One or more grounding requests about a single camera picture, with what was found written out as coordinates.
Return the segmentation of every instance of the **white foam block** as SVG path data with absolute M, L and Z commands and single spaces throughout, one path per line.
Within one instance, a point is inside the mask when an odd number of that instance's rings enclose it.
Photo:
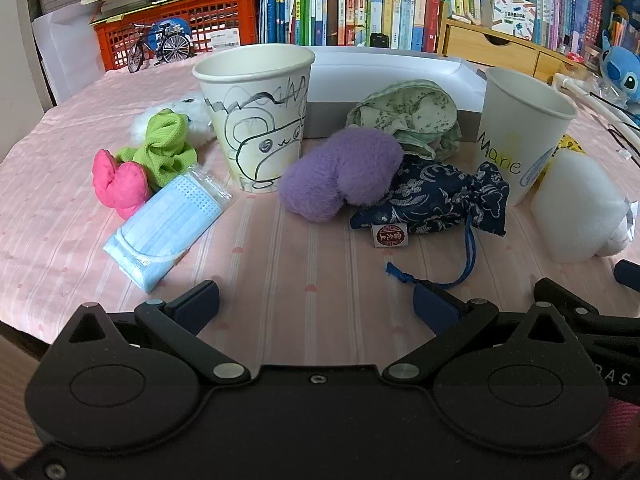
M 591 258 L 612 236 L 627 206 L 615 185 L 589 156 L 558 150 L 531 211 L 557 263 Z

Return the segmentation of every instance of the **white fluffy plush toy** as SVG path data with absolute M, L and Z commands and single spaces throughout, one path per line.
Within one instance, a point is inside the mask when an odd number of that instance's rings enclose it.
M 134 146 L 142 145 L 145 141 L 146 126 L 149 119 L 165 108 L 169 108 L 177 114 L 185 114 L 189 118 L 187 142 L 194 148 L 203 146 L 216 136 L 203 95 L 200 92 L 192 92 L 183 96 L 180 100 L 147 108 L 136 116 L 129 128 L 129 135 Z

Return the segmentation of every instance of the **paper sticker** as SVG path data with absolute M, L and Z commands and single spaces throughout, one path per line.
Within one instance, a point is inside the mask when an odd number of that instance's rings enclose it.
M 409 243 L 406 224 L 372 225 L 374 247 L 397 247 Z
M 209 48 L 211 50 L 226 50 L 235 46 L 240 46 L 240 29 L 220 28 L 208 32 L 206 38 L 209 40 Z

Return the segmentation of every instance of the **white paper cup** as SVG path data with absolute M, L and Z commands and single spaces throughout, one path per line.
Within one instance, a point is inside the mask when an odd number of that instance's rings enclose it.
M 545 167 L 571 120 L 574 104 L 542 81 L 513 70 L 485 71 L 486 94 L 473 169 L 494 163 L 516 205 Z
M 254 44 L 211 54 L 193 67 L 236 184 L 277 190 L 300 157 L 306 92 L 316 55 L 292 44 Z

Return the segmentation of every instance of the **green floral fabric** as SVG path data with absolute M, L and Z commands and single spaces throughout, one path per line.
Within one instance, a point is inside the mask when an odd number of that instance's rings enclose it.
M 347 115 L 347 123 L 392 134 L 407 153 L 444 160 L 460 148 L 458 110 L 427 79 L 403 81 L 374 92 Z

